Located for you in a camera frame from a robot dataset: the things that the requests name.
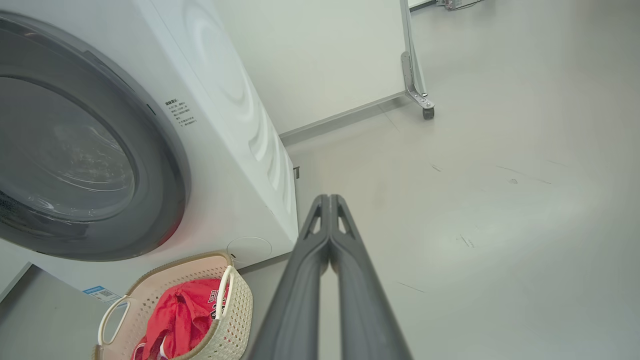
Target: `red clothing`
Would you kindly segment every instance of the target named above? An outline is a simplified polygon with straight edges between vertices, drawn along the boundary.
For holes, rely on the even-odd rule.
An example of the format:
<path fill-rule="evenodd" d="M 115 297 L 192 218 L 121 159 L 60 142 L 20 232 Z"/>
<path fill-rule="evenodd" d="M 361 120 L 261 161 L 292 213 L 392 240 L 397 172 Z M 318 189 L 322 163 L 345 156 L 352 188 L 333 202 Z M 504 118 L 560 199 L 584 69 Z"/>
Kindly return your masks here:
<path fill-rule="evenodd" d="M 147 322 L 147 334 L 140 340 L 131 359 L 173 359 L 195 348 L 216 316 L 219 287 L 219 279 L 201 279 L 165 291 Z"/>

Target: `barcode label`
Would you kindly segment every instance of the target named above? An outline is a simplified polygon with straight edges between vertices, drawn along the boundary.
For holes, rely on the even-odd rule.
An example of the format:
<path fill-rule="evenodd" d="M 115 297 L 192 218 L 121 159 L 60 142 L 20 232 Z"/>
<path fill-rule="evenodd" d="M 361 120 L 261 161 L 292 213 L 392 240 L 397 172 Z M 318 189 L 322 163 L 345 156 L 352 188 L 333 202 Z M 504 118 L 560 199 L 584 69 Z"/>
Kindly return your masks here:
<path fill-rule="evenodd" d="M 109 291 L 102 286 L 96 286 L 94 288 L 84 290 L 83 293 L 93 296 L 107 305 L 112 305 L 120 298 L 119 295 L 114 294 L 112 291 Z"/>

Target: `door glass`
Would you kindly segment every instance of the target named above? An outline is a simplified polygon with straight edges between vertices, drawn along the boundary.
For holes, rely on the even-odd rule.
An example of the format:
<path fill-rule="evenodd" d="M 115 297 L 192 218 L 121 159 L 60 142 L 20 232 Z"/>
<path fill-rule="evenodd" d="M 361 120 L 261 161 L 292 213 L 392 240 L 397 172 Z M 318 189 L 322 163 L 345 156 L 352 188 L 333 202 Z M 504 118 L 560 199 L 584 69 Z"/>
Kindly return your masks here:
<path fill-rule="evenodd" d="M 43 86 L 0 77 L 0 191 L 83 222 L 123 210 L 134 183 L 125 152 L 93 116 Z"/>

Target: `warning label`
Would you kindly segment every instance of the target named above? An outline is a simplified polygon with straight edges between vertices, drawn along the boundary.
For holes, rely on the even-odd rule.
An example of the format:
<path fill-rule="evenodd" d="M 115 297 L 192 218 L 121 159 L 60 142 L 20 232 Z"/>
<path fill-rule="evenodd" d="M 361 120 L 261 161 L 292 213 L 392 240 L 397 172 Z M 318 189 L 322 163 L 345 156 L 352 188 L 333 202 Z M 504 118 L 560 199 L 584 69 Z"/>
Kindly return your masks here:
<path fill-rule="evenodd" d="M 172 99 L 166 101 L 164 105 L 169 109 L 174 121 L 176 121 L 176 124 L 180 125 L 180 127 L 186 127 L 198 122 L 197 119 L 192 116 L 191 109 L 189 109 L 186 102 Z"/>

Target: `caster wheel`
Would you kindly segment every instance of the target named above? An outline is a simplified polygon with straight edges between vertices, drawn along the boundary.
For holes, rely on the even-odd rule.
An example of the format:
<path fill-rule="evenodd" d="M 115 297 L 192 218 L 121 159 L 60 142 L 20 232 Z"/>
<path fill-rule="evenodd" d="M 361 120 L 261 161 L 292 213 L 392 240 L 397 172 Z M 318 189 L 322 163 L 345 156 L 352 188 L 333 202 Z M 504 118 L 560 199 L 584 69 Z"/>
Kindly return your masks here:
<path fill-rule="evenodd" d="M 422 118 L 424 120 L 431 120 L 435 116 L 436 108 L 422 109 Z"/>

